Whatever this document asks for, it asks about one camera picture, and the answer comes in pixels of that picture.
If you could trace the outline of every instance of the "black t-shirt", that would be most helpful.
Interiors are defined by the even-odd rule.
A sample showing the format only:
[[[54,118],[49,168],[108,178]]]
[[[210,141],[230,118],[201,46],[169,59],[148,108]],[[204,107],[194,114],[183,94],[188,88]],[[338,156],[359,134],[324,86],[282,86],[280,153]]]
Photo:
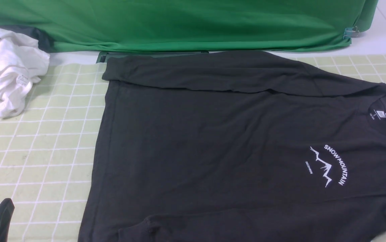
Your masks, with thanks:
[[[79,241],[368,242],[386,84],[261,51],[110,59]]]

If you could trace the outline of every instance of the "cutting mat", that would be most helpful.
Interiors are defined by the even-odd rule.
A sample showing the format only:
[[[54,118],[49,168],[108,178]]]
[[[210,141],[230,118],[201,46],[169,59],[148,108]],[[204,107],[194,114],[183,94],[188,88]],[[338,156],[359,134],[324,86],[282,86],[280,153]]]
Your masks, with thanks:
[[[386,83],[386,55],[297,60]],[[9,242],[77,241],[105,107],[105,68],[50,67],[31,90],[25,111],[0,119],[0,202],[11,197],[16,206]],[[386,233],[374,241],[386,242]]]

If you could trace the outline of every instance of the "green backdrop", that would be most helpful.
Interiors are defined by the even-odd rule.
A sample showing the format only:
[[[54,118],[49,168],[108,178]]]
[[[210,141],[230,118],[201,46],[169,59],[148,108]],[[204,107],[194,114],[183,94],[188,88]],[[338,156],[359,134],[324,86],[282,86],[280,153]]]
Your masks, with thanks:
[[[378,0],[0,0],[0,25],[35,26],[54,51],[274,49],[348,46]]]

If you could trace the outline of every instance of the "printed graphic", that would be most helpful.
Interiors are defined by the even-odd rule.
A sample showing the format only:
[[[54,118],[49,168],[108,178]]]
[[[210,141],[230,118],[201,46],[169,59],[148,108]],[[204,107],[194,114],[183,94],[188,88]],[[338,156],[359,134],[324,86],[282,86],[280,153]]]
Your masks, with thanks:
[[[321,169],[324,169],[323,177],[327,179],[326,186],[325,186],[325,187],[327,187],[327,185],[329,185],[329,183],[332,181],[332,179],[330,177],[328,177],[328,173],[329,173],[330,169],[332,168],[332,165],[327,163],[327,162],[325,162],[325,161],[323,161],[322,159],[320,159],[319,158],[319,154],[320,153],[318,151],[314,150],[312,147],[310,147],[310,149],[314,153],[316,153],[316,161],[320,161],[320,162],[322,162],[325,165],[324,167],[321,167]]]

